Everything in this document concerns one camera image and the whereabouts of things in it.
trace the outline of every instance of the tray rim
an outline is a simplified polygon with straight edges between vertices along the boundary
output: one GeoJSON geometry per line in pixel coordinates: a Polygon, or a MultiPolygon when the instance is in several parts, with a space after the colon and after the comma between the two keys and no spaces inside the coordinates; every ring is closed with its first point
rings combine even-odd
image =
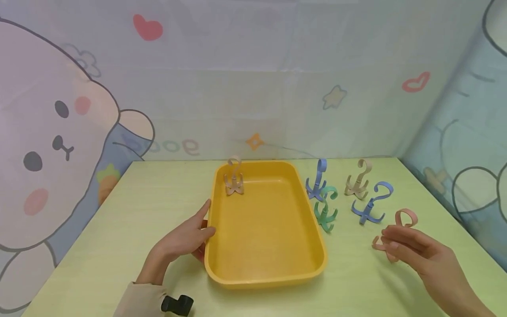
{"type": "MultiPolygon", "coordinates": [[[[300,281],[305,281],[305,280],[309,280],[311,278],[317,277],[320,274],[322,274],[322,272],[324,271],[324,269],[326,268],[326,266],[328,264],[328,252],[327,252],[327,249],[326,249],[326,246],[325,246],[325,242],[324,242],[324,239],[322,237],[322,233],[320,231],[320,227],[319,227],[319,225],[317,223],[317,219],[315,218],[315,215],[313,214],[312,205],[310,203],[310,199],[308,199],[306,188],[303,186],[303,183],[301,182],[301,176],[299,175],[298,169],[292,163],[287,162],[285,160],[244,160],[244,161],[242,160],[241,164],[244,164],[244,163],[273,163],[273,162],[277,162],[277,163],[282,163],[282,164],[288,165],[291,168],[291,170],[294,171],[294,173],[296,174],[296,176],[299,179],[299,182],[298,182],[299,188],[301,188],[301,190],[305,194],[306,204],[308,205],[309,212],[311,212],[311,216],[312,216],[311,219],[313,221],[313,225],[316,227],[317,235],[318,235],[318,240],[320,242],[320,246],[322,247],[322,252],[323,252],[322,264],[315,271],[310,272],[310,273],[305,273],[305,274],[284,276],[284,277],[278,277],[278,278],[260,279],[260,280],[256,280],[253,283],[248,283],[248,282],[246,282],[244,280],[231,281],[231,280],[226,280],[226,279],[223,279],[221,277],[218,277],[213,272],[213,270],[211,269],[211,267],[209,265],[209,252],[207,251],[207,249],[208,249],[208,242],[206,242],[205,251],[204,251],[204,267],[206,269],[206,272],[208,273],[209,277],[211,277],[211,279],[213,279],[215,282],[217,282],[218,284],[222,285],[225,288],[227,288],[227,287],[240,287],[240,286],[252,286],[252,288],[254,288],[255,286],[260,286],[260,285],[266,285],[266,286],[273,285],[273,284],[285,285],[285,284],[294,283],[294,282],[299,281],[299,280],[300,281]]],[[[219,177],[219,175],[218,175],[219,170],[222,167],[224,167],[224,166],[227,166],[227,164],[222,164],[219,167],[217,167],[216,170],[215,170],[215,174],[214,174],[214,177],[213,177],[213,186],[211,188],[211,197],[213,197],[213,193],[215,192],[215,184],[216,184],[217,177],[219,177]]],[[[212,212],[211,212],[212,207],[213,207],[213,199],[211,200],[211,205],[209,207],[208,223],[210,223],[211,219],[212,219],[212,212]]]]}

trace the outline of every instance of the wall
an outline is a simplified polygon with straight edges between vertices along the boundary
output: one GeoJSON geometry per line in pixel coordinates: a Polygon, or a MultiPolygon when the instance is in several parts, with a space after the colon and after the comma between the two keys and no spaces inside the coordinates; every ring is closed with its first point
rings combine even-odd
{"type": "Polygon", "coordinates": [[[487,0],[1,0],[0,315],[136,160],[404,152],[487,0]]]}
{"type": "Polygon", "coordinates": [[[494,0],[404,163],[507,270],[505,30],[507,2],[494,0]]]}

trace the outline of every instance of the beige sleeve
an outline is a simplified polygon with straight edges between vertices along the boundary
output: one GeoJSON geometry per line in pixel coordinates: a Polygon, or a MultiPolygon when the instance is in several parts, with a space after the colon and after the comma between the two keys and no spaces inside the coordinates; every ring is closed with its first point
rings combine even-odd
{"type": "Polygon", "coordinates": [[[113,317],[162,317],[160,307],[166,295],[163,286],[130,283],[113,317]]]}

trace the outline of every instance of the yellow plastic tray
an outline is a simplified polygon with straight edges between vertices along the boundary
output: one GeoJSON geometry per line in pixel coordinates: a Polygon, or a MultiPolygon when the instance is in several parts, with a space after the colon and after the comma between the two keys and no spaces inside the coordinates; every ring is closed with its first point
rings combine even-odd
{"type": "Polygon", "coordinates": [[[209,276],[229,289],[303,283],[319,275],[328,255],[296,168],[283,161],[246,161],[244,194],[226,195],[236,164],[216,170],[208,225],[216,234],[207,245],[209,276]]]}

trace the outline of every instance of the bunny eye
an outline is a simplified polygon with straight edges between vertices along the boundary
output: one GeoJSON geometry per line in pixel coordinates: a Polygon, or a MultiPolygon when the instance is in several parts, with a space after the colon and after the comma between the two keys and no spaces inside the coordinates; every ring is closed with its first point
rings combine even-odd
{"type": "Polygon", "coordinates": [[[56,113],[61,116],[62,118],[68,117],[68,107],[63,101],[57,100],[55,102],[55,110],[56,113]]]}
{"type": "Polygon", "coordinates": [[[23,159],[25,168],[32,172],[37,172],[42,169],[42,158],[37,152],[28,152],[23,159]]]}

